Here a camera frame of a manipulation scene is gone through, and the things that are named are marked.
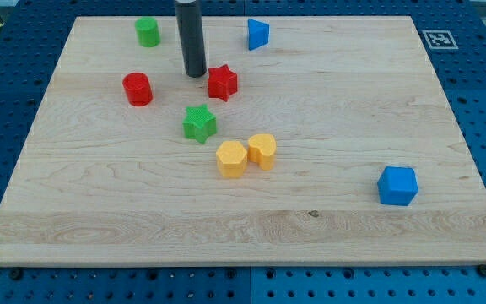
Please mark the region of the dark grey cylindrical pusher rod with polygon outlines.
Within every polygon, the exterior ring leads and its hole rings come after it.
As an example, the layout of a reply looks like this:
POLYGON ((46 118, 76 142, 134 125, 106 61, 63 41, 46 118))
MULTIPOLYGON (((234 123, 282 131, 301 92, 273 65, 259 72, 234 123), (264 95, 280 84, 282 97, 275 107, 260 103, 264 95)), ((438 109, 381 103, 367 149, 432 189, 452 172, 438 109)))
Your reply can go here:
POLYGON ((200 1, 175 0, 174 4, 185 72, 192 78, 202 77, 207 65, 200 1))

